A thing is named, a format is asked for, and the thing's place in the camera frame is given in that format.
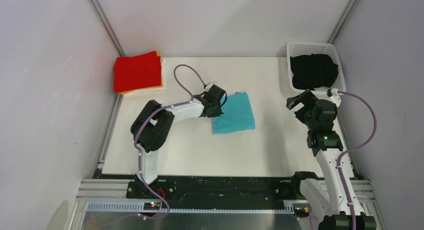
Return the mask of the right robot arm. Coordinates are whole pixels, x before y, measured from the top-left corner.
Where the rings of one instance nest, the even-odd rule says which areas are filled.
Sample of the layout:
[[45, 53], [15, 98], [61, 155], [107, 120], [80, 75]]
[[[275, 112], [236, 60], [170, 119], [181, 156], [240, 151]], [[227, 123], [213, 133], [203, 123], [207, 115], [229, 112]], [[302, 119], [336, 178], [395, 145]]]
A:
[[375, 230], [377, 222], [368, 216], [360, 205], [351, 180], [346, 173], [342, 140], [334, 128], [341, 99], [337, 89], [327, 91], [329, 99], [319, 99], [310, 90], [286, 100], [287, 109], [298, 104], [295, 117], [305, 124], [307, 146], [318, 162], [326, 190], [323, 190], [313, 172], [296, 172], [297, 180], [290, 192], [297, 199], [304, 197], [309, 203], [308, 218], [313, 230]]

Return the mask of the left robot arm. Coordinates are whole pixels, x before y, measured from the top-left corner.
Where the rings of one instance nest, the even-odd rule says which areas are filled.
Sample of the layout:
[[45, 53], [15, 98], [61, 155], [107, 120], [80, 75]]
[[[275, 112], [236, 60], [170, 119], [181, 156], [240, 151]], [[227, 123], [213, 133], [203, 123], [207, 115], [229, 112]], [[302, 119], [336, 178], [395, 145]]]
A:
[[223, 114], [222, 107], [227, 101], [227, 93], [215, 84], [190, 100], [161, 105], [150, 100], [131, 125], [133, 145], [138, 151], [137, 177], [140, 179], [138, 191], [145, 198], [157, 194], [158, 151], [165, 144], [174, 123], [183, 120], [206, 117], [214, 118]]

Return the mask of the cyan t-shirt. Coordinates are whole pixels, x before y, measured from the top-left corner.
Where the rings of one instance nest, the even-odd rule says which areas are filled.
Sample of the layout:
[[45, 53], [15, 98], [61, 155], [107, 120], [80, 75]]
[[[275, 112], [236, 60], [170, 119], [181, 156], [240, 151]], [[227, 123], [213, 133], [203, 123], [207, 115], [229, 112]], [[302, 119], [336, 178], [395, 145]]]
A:
[[213, 134], [229, 134], [256, 128], [252, 106], [246, 92], [236, 92], [228, 96], [221, 109], [223, 114], [212, 121]]

